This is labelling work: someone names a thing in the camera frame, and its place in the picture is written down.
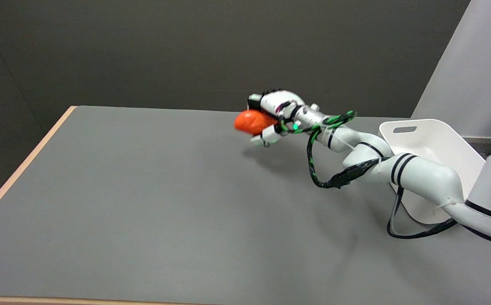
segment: zip tie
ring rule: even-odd
[[[441,205],[436,206],[435,208],[432,209],[432,215],[436,215],[436,210],[441,209],[443,207],[447,207],[449,205],[454,205],[456,202],[448,202],[448,203],[442,203]]]
[[[353,145],[349,144],[348,142],[343,141],[342,139],[338,138],[338,136],[336,135],[336,133],[334,133],[332,136],[335,137],[336,139],[338,139],[338,141],[340,141],[340,142],[344,143],[345,145],[347,145],[352,150],[356,150],[357,149],[356,147],[354,147]]]

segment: white wall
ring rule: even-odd
[[[491,0],[472,0],[412,118],[437,118],[463,136],[491,137]]]

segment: red object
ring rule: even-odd
[[[260,135],[262,130],[278,123],[277,120],[258,110],[242,111],[234,120],[234,128],[250,135]]]

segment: tray handle hole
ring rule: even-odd
[[[417,129],[417,126],[410,126],[410,127],[396,127],[393,130],[393,133],[412,133]]]

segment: table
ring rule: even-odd
[[[0,191],[0,304],[491,304],[491,243],[392,239],[388,185],[318,189],[307,137],[252,147],[235,116],[69,109]]]

